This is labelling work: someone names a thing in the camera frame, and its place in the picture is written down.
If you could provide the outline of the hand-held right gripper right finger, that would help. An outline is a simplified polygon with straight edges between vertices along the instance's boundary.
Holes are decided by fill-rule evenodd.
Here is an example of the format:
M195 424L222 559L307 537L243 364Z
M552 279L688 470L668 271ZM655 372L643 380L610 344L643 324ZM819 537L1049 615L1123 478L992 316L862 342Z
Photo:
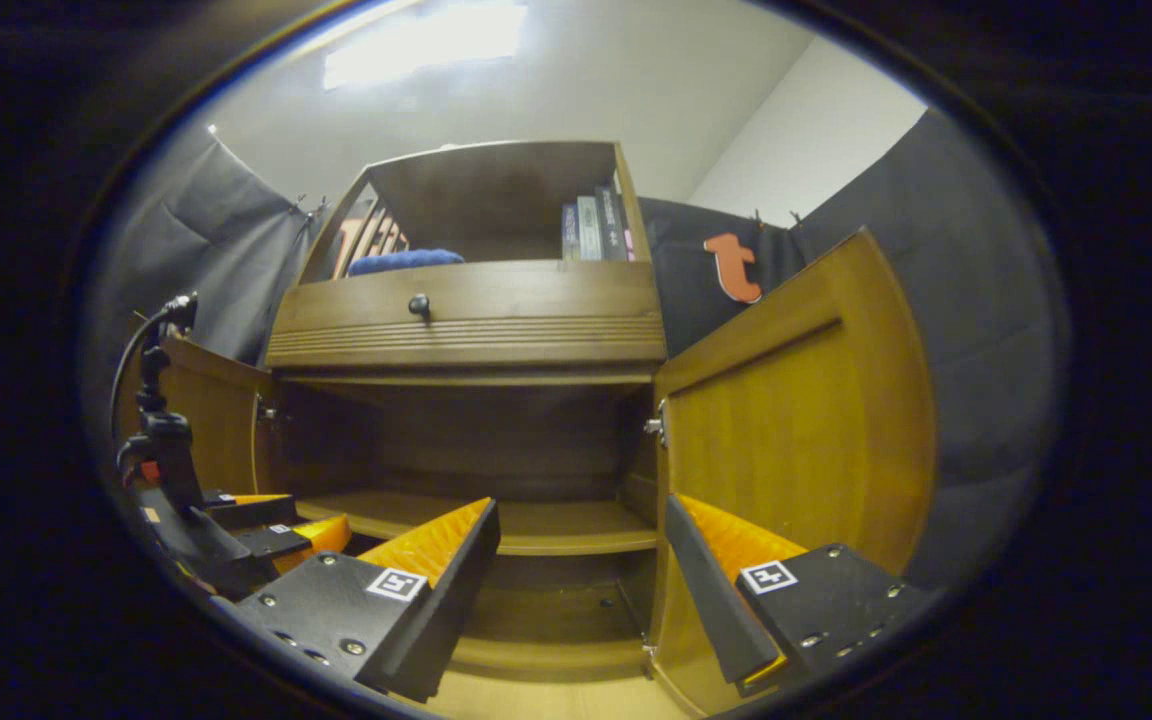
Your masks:
M719 670L745 697L836 673L927 607L924 589L844 543L808 550L680 493L666 538Z

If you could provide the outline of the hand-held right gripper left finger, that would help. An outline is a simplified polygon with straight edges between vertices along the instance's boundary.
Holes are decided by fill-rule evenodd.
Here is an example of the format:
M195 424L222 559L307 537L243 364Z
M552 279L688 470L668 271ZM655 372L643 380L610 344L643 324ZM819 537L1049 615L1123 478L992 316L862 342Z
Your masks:
M361 555L316 552L236 602L234 620L321 673L429 702L499 543L498 503L484 497Z

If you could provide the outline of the wooden cabinet door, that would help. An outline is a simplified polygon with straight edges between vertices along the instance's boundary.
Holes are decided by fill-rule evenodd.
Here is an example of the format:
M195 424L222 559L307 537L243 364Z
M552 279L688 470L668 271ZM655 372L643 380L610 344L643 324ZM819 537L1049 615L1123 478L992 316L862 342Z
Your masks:
M905 637L916 617L836 673L742 696L723 680L666 538L666 501L680 493L808 550L844 543L910 582L934 488L934 397L914 311L873 233L850 234L667 361L654 409L662 397L647 637L654 679L687 715L795 700Z
M164 338L160 346L169 356L160 376L166 410L191 425L200 488L228 495L283 493L275 423L264 415L276 407L273 374L187 338Z

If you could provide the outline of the wooden double-door shoe cabinet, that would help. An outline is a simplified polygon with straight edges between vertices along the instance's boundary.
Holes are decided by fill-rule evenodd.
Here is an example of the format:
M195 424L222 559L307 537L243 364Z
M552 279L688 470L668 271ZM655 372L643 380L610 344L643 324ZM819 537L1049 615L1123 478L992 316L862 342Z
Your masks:
M294 262L287 291L342 281L355 260L411 249L457 252L463 264L614 263L562 259L562 206L594 196L600 184L622 197L631 263L652 266L664 320L664 281L643 206L623 150L613 142L480 143L372 164ZM764 290L755 282L755 252L732 232L705 237L702 259L713 263L719 290L735 302L737 314L783 285ZM275 302L270 336L285 293ZM484 497L616 501L655 528L657 547L558 558L507 556L497 548L429 702L374 691L283 655L234 620L241 600L215 594L225 621L291 661L294 670L314 673L335 691L406 717L690 717L641 652L641 637L652 626L659 541L657 452L643 423L654 409L657 373L681 353L668 355L666 346L658 364L285 372L266 364L266 351L268 344L262 361L248 365L273 376L280 411L276 479L285 482L282 495L294 497L294 521L287 525L316 521L302 518L298 498L355 488L467 503Z

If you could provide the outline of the wooden cabinet drawer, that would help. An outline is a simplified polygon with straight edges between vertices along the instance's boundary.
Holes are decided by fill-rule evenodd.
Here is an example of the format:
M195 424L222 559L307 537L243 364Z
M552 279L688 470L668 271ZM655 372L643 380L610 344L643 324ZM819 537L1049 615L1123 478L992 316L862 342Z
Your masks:
M408 311L431 300L431 323ZM270 367L658 364L664 320L646 263L500 262L397 270L285 293Z

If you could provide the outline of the blue folded towel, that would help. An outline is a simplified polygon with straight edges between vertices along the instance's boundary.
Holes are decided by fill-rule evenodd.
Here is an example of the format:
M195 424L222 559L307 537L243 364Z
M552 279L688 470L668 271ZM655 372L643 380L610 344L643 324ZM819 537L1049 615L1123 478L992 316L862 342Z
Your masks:
M371 275L397 270L420 268L420 266L442 266L463 264L465 259L457 252L445 249L411 249L403 252L391 252L366 256L347 266L346 276Z

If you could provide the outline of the grey book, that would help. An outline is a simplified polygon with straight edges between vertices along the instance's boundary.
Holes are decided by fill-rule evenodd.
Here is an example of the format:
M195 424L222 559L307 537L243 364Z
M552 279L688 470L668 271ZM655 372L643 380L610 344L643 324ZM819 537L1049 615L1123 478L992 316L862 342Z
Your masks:
M594 196L577 196L576 218L577 232L579 232L579 260L602 262L602 228L600 228Z

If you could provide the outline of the black backdrop cloth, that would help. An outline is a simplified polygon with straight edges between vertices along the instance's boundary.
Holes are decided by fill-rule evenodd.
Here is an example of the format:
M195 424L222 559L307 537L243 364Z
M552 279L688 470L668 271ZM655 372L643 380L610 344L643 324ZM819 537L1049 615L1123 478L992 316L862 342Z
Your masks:
M755 252L755 282L773 290L852 232L872 232L919 325L938 415L931 518L908 575L952 585L1005 541L1055 433L1070 331L1041 233L965 132L925 111L787 228L682 202L641 206L668 355L737 314L702 259L705 237L735 233ZM134 314L200 291L195 340L259 363L275 302L319 228L214 137L195 132L160 156L111 220L84 291L76 356L88 438L113 454L109 393Z

